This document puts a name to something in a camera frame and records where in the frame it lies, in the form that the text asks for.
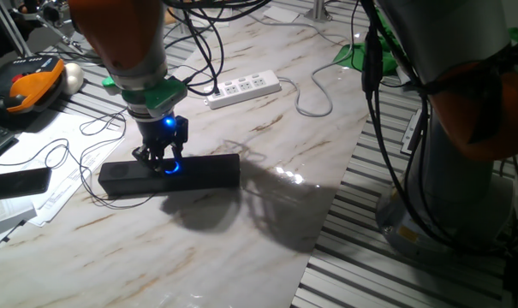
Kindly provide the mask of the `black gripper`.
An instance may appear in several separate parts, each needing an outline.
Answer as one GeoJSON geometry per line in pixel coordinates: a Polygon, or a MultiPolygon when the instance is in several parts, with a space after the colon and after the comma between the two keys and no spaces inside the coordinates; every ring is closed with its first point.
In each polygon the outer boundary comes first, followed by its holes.
{"type": "Polygon", "coordinates": [[[172,143],[174,159],[182,160],[183,145],[188,141],[188,119],[167,115],[151,121],[138,121],[143,145],[132,156],[144,167],[157,173],[164,170],[164,148],[172,143]]]}

